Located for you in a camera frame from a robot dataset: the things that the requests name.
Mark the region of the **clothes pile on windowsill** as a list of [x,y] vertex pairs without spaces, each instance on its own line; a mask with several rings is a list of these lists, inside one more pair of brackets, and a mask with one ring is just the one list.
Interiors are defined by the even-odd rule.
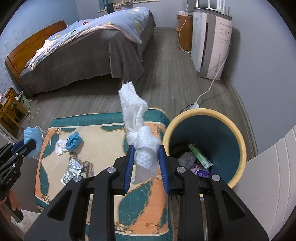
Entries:
[[133,3],[135,3],[134,0],[107,1],[104,11],[106,14],[121,11],[122,6],[131,6]]

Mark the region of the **clear plastic wrapper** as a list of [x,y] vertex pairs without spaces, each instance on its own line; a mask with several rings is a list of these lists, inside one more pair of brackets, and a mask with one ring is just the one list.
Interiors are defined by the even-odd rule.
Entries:
[[180,166],[186,169],[191,169],[196,162],[196,156],[192,152],[185,152],[178,158],[178,163]]

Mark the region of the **small green waste bucket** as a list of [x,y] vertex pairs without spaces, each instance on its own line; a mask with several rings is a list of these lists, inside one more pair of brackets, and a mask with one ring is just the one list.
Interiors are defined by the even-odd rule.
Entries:
[[26,111],[28,111],[31,107],[28,99],[25,97],[25,94],[23,93],[23,91],[21,91],[17,96],[16,96],[16,100],[24,107],[24,109]]

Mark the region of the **white air purifier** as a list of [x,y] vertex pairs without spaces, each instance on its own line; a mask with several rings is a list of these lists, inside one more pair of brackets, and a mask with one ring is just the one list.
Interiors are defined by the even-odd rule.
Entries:
[[219,80],[228,57],[232,17],[211,9],[195,8],[191,58],[196,76]]

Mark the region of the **light blue face mask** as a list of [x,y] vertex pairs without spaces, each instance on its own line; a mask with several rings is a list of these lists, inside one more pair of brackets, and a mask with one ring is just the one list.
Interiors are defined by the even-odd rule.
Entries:
[[34,128],[27,127],[23,132],[23,140],[26,144],[30,140],[34,140],[36,142],[36,147],[28,154],[29,157],[36,156],[39,152],[41,152],[43,141],[48,137],[47,132],[42,130],[39,126]]

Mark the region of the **white wifi router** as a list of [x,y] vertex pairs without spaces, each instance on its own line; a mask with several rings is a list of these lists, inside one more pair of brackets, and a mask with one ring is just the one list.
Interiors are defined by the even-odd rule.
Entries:
[[225,0],[197,0],[197,8],[206,8],[226,14]]

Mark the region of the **white tissue cloth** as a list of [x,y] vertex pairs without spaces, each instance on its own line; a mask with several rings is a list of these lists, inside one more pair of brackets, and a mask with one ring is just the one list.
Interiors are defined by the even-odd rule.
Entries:
[[144,113],[148,110],[145,100],[138,96],[131,81],[119,90],[126,139],[133,145],[135,153],[135,177],[133,184],[139,184],[155,178],[158,171],[160,141],[152,134],[149,126],[144,125]]

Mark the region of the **silver foil wrapper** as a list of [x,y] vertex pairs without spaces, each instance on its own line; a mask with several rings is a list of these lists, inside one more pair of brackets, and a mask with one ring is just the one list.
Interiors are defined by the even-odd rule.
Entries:
[[80,175],[82,169],[83,169],[83,166],[78,161],[72,158],[69,161],[65,174],[61,179],[61,182],[64,185],[67,185],[73,179],[73,177]]

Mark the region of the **purple plastic bottle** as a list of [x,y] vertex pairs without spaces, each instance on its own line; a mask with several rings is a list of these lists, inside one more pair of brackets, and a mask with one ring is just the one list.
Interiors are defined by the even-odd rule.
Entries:
[[202,178],[210,178],[213,173],[209,170],[205,169],[203,166],[195,165],[193,166],[190,171],[194,173],[196,176],[202,177]]

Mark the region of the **patterned teal orange mat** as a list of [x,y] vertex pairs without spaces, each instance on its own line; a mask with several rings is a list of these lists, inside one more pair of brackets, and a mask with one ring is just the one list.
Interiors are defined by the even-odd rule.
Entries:
[[121,113],[54,119],[48,129],[56,144],[79,133],[78,156],[87,172],[62,183],[68,158],[43,146],[35,197],[43,212],[26,240],[173,240],[170,202],[160,176],[132,184],[134,148],[126,140]]

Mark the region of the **small white sock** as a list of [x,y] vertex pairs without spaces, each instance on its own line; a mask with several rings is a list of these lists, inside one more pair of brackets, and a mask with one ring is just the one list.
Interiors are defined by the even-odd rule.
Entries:
[[55,144],[55,152],[58,156],[62,155],[64,152],[69,152],[66,149],[66,144],[67,141],[66,140],[58,140]]

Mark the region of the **white green medicine box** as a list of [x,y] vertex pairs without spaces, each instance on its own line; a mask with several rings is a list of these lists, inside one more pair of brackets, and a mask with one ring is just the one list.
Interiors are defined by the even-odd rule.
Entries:
[[212,162],[210,162],[195,145],[189,144],[188,147],[205,169],[209,169],[213,166]]

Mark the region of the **white power strip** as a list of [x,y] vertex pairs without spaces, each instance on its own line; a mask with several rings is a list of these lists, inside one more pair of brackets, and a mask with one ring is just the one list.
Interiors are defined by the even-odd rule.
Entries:
[[200,106],[199,106],[199,104],[197,104],[197,103],[194,103],[194,104],[192,104],[188,109],[190,110],[190,109],[196,109],[196,108],[199,108]]

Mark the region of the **yellow teal trash bin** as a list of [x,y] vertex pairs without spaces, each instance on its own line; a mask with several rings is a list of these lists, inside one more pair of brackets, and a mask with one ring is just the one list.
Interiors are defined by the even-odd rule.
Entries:
[[208,108],[190,109],[176,116],[163,137],[166,153],[178,158],[190,150],[189,144],[212,162],[211,171],[230,188],[238,183],[246,166],[246,144],[227,116]]

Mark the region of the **blue crumpled cloth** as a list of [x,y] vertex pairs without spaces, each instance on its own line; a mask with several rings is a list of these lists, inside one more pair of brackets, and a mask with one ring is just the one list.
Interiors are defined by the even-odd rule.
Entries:
[[66,140],[66,150],[74,151],[82,142],[79,132],[74,132]]

